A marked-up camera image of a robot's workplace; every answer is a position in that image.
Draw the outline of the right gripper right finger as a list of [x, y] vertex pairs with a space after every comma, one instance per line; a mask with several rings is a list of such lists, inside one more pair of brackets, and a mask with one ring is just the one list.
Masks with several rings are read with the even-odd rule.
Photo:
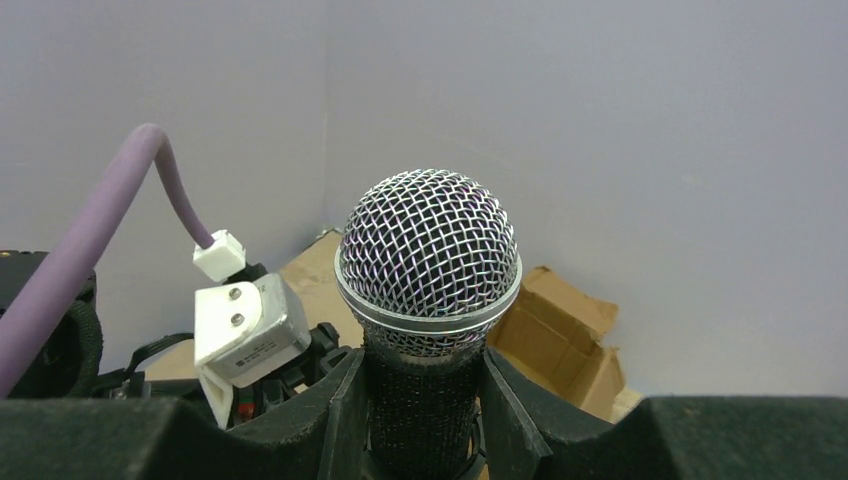
[[483, 356], [483, 433], [493, 479], [844, 479], [847, 401], [646, 397], [616, 423]]

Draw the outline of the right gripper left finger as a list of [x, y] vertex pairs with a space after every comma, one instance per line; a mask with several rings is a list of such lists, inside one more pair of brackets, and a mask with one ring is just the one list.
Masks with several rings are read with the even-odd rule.
[[364, 354], [224, 431], [174, 398], [4, 400], [4, 479], [357, 479], [365, 438]]

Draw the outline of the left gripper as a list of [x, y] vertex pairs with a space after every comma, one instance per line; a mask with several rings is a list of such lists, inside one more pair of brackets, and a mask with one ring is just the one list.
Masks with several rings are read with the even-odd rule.
[[[322, 380], [352, 352], [351, 347], [339, 344], [338, 331], [327, 322], [312, 328], [310, 334], [311, 344], [305, 353], [251, 386], [234, 390], [228, 423], [230, 428], [250, 422], [294, 398]], [[139, 347], [126, 368], [97, 377], [92, 396], [109, 400], [179, 398], [213, 423], [214, 415], [198, 379], [155, 380], [138, 369], [142, 361], [193, 338], [191, 333], [180, 332]]]

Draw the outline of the cardboard box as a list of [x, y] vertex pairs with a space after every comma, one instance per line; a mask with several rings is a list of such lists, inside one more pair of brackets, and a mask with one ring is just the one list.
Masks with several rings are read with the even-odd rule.
[[612, 421], [626, 380], [618, 349], [603, 341], [618, 313], [616, 304], [589, 296], [539, 266], [525, 274], [487, 343], [537, 385]]

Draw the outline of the black sparkly microphone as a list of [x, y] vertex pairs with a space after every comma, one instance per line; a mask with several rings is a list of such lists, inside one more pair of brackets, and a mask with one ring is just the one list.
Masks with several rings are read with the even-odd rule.
[[334, 257], [363, 331], [368, 443], [395, 479], [453, 479], [468, 463], [482, 355], [517, 298], [522, 260], [501, 202], [450, 170], [367, 190]]

